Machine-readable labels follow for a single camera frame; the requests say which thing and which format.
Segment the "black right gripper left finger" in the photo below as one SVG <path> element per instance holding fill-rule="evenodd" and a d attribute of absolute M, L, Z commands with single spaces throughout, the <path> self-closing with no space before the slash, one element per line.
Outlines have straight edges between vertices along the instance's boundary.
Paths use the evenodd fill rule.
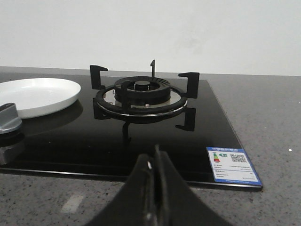
<path fill-rule="evenodd" d="M 156 226 L 154 170 L 151 158 L 141 154 L 126 183 L 87 226 Z"/>

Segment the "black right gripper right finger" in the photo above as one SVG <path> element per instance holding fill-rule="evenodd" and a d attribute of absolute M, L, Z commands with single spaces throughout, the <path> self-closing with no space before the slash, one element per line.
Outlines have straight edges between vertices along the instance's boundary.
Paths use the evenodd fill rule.
<path fill-rule="evenodd" d="M 230 226 L 203 203 L 172 164 L 167 152 L 155 145 L 155 203 L 159 226 Z"/>

